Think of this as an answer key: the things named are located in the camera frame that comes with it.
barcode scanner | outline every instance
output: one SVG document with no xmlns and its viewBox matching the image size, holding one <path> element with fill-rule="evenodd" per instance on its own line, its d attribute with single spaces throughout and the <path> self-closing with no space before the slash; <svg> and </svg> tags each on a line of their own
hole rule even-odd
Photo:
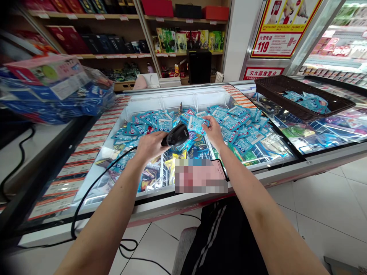
<svg viewBox="0 0 367 275">
<path fill-rule="evenodd" d="M 162 146 L 176 147 L 183 144 L 190 135 L 185 124 L 179 124 L 173 128 L 168 135 L 162 140 Z"/>
</svg>

freezer glass lid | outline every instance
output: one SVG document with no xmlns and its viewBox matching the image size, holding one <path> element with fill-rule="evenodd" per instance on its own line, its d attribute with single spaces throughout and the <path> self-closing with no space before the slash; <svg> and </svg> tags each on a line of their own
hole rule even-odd
<svg viewBox="0 0 367 275">
<path fill-rule="evenodd" d="M 287 110 L 256 92 L 255 85 L 236 86 L 282 131 L 302 154 L 336 148 L 367 138 L 367 98 L 330 84 L 300 79 L 308 85 L 325 90 L 356 103 L 337 115 L 306 123 Z"/>
</svg>

black speaker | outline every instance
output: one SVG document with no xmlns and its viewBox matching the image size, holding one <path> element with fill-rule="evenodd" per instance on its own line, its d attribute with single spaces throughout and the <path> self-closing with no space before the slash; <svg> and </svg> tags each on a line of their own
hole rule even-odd
<svg viewBox="0 0 367 275">
<path fill-rule="evenodd" d="M 211 52 L 204 49 L 187 50 L 190 85 L 210 83 Z"/>
</svg>

black basket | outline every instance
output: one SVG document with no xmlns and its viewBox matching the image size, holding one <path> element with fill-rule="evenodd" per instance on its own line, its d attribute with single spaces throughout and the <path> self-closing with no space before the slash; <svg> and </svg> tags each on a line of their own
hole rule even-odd
<svg viewBox="0 0 367 275">
<path fill-rule="evenodd" d="M 333 116 L 356 105 L 348 99 L 338 97 L 337 95 L 309 86 L 298 80 L 289 78 L 288 76 L 280 75 L 260 78 L 255 80 L 255 84 L 256 92 L 262 94 L 269 100 L 306 122 Z M 282 96 L 282 93 L 285 91 L 294 91 L 300 95 L 302 95 L 302 92 L 318 95 L 328 102 L 328 108 L 331 112 L 320 114 L 311 111 Z"/>
</svg>

sign board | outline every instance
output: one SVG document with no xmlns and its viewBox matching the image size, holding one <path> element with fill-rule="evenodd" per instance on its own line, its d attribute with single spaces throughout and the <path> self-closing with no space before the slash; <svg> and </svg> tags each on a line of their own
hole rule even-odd
<svg viewBox="0 0 367 275">
<path fill-rule="evenodd" d="M 284 68 L 259 68 L 259 67 L 247 67 L 244 80 L 258 79 L 268 76 L 281 75 Z"/>
<path fill-rule="evenodd" d="M 322 0 L 267 0 L 251 58 L 290 59 Z"/>
</svg>

